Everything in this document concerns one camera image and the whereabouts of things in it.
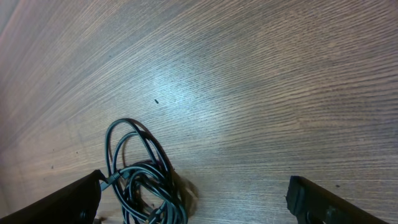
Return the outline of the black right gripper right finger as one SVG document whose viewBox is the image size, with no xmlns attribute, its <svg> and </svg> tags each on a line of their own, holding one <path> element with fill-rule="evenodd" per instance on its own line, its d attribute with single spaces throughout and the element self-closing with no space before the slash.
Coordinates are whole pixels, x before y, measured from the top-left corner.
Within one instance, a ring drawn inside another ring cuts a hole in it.
<svg viewBox="0 0 398 224">
<path fill-rule="evenodd" d="M 290 177 L 285 199 L 298 224 L 387 224 L 301 176 Z"/>
</svg>

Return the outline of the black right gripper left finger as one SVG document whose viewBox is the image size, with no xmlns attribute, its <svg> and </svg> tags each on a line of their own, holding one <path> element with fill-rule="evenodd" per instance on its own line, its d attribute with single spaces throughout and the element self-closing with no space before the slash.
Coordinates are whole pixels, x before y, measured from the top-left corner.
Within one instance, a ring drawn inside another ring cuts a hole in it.
<svg viewBox="0 0 398 224">
<path fill-rule="evenodd" d="M 1 224 L 99 224 L 96 212 L 101 200 L 100 182 L 106 180 L 100 170 L 20 209 Z"/>
</svg>

